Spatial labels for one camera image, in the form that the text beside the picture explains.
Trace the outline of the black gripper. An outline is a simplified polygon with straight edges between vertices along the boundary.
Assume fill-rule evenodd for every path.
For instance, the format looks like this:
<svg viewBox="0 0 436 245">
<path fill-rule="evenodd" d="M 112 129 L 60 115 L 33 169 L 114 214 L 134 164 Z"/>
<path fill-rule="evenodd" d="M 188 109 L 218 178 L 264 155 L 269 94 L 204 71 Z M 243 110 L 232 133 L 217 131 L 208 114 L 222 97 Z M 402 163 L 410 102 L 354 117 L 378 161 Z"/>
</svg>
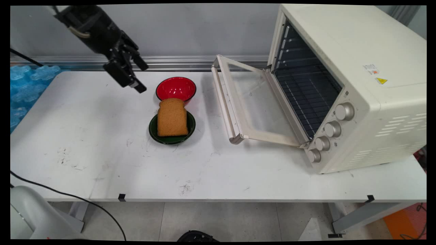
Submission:
<svg viewBox="0 0 436 245">
<path fill-rule="evenodd" d="M 121 87 L 129 86 L 138 93 L 147 90 L 134 74 L 131 61 L 141 71 L 146 71 L 148 64 L 142 59 L 138 46 L 101 7 L 56 5 L 56 19 L 94 53 L 108 59 L 103 68 Z"/>
</svg>

